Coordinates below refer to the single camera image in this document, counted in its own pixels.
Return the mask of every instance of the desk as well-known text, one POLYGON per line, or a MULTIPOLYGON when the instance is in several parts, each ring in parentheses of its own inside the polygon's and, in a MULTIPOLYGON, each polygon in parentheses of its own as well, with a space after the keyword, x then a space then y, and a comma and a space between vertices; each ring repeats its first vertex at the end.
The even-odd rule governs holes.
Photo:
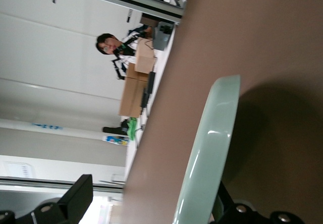
POLYGON ((135 71, 135 64, 130 63, 127 69, 126 83, 123 90, 119 115, 138 118, 141 113, 141 98, 147 85, 148 74, 135 71))
MULTIPOLYGON (((157 61, 156 61, 155 65, 154 65, 154 72, 156 72, 156 76, 155 76, 154 86, 153 86, 153 89, 152 89, 152 94, 150 96, 150 99, 149 99, 149 102, 148 102, 148 105, 147 105, 147 109, 148 109, 149 112, 152 109, 152 105, 153 105, 155 96, 156 96, 157 91, 158 91, 159 83, 160 83, 160 81, 162 79, 164 69, 165 69, 165 66, 167 64, 169 54, 171 52, 175 31, 176 31, 176 28, 173 29, 172 36, 170 38, 170 42, 169 42, 169 44, 167 45, 167 47, 165 48, 164 51, 154 50, 154 54, 155 54, 155 56, 157 58, 157 61)), ((141 118, 142 124, 146 124, 147 120, 148 119, 146 117, 146 112, 144 112, 144 114, 143 114, 143 116, 141 118)), ((141 141, 142 134, 143 134, 143 131, 141 131, 141 130, 137 131, 137 133, 136 133, 136 139, 137 139, 137 141, 139 143, 141 141)), ((128 174, 129 174, 130 168, 132 166, 132 162, 133 162, 133 159, 134 159, 134 157, 136 155, 136 152, 137 152, 136 142, 135 141, 130 141, 129 146, 127 147, 125 179, 127 179, 127 177, 128 177, 128 174)))
POLYGON ((234 73, 244 80, 226 188, 261 214, 284 209, 321 223, 322 10, 318 0, 188 0, 121 224, 172 223, 208 87, 234 73))

